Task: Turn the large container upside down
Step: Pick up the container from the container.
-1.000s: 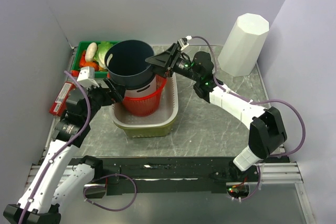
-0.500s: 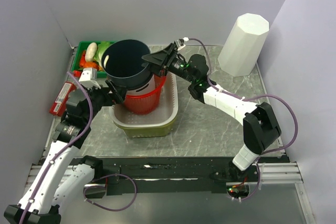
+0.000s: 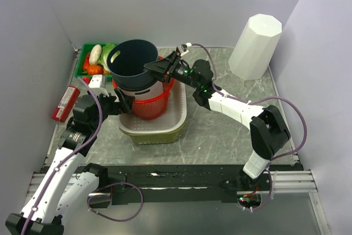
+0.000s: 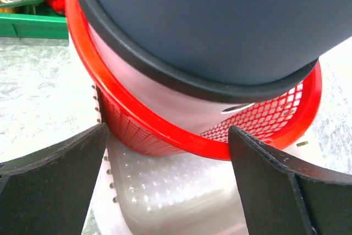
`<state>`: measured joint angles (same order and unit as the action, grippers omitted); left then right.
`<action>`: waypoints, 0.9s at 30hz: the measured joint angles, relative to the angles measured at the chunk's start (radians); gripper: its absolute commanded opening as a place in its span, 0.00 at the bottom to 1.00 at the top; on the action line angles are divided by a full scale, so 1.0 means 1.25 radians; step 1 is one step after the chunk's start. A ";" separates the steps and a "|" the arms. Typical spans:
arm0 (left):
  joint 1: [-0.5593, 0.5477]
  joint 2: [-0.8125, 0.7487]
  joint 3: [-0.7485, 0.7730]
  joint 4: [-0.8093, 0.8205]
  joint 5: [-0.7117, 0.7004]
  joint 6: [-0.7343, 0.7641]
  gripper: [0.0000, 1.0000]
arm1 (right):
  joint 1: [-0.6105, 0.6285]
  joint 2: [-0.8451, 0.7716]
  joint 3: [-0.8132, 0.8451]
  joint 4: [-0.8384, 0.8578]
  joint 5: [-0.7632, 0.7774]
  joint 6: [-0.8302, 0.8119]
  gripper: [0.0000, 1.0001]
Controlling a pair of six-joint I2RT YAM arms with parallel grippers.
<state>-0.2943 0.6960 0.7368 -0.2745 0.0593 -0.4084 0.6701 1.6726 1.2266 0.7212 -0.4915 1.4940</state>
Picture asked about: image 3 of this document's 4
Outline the white round bucket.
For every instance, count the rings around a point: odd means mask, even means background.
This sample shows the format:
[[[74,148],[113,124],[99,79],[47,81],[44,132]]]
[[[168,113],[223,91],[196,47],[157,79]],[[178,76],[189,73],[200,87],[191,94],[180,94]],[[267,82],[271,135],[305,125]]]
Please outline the white round bucket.
[[[133,96],[135,100],[148,100],[153,99],[161,94],[163,94],[163,83],[160,81],[156,81],[153,85],[148,88],[140,89],[137,91],[132,91],[130,89],[120,88],[123,93],[128,96]]]

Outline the red mesh basket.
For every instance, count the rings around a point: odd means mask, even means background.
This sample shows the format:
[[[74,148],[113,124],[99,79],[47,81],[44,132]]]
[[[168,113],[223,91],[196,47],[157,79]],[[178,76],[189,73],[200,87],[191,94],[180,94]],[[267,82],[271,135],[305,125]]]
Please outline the red mesh basket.
[[[114,88],[121,88],[113,79]],[[174,80],[170,83],[163,83],[163,94],[148,100],[134,100],[132,113],[144,120],[152,120],[160,117],[167,109],[169,93],[173,87]]]

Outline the dark grey round bucket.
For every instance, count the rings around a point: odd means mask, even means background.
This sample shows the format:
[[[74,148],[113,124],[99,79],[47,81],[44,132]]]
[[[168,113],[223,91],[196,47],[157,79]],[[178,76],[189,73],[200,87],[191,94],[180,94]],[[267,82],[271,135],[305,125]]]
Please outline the dark grey round bucket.
[[[116,45],[108,54],[107,67],[117,85],[128,91],[149,88],[157,80],[144,65],[158,60],[158,49],[146,40],[129,40]]]

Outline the white perforated rectangular basket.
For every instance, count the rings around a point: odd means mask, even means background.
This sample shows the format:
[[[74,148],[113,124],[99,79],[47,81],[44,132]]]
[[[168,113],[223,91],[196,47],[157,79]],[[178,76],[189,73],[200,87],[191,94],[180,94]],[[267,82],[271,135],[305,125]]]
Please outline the white perforated rectangular basket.
[[[133,114],[122,114],[117,117],[117,126],[121,131],[128,134],[164,134],[179,129],[185,119],[185,85],[175,81],[169,93],[167,109],[163,115],[147,121]]]

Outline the olive green rectangular basket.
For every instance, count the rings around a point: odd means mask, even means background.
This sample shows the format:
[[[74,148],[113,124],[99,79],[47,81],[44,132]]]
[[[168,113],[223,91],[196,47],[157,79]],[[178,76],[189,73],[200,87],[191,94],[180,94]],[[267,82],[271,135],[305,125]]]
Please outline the olive green rectangular basket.
[[[120,128],[120,131],[127,135],[136,145],[151,145],[151,144],[171,144],[174,143],[181,134],[184,124],[173,128],[170,132],[150,132],[147,134],[130,133]]]

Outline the large white faceted container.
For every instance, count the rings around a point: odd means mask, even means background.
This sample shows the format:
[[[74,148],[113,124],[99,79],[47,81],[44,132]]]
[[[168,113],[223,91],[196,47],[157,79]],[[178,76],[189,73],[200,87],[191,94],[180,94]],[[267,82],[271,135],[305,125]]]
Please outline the large white faceted container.
[[[261,79],[282,33],[282,23],[272,15],[250,17],[228,60],[231,72],[244,80]]]

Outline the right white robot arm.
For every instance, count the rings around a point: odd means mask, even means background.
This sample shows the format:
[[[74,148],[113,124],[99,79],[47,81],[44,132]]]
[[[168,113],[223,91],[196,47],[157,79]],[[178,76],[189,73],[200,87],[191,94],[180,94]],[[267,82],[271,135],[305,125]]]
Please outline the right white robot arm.
[[[225,90],[213,85],[213,71],[204,59],[189,66],[174,51],[164,59],[146,63],[144,68],[158,81],[175,79],[194,88],[193,98],[199,106],[222,113],[250,131],[252,154],[242,169],[240,184],[253,190],[271,159],[291,138],[280,110],[274,105],[263,107],[232,99]]]

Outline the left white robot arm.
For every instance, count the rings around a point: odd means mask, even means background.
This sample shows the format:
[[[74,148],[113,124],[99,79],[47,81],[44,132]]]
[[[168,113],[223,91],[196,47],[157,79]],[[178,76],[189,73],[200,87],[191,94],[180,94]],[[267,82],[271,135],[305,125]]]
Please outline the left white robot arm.
[[[79,202],[109,185],[108,169],[90,163],[70,188],[73,173],[97,139],[108,116],[130,113],[134,97],[115,89],[115,94],[96,96],[91,90],[77,98],[54,159],[32,198],[20,213],[10,214],[5,222],[11,234],[63,234],[64,221]]]

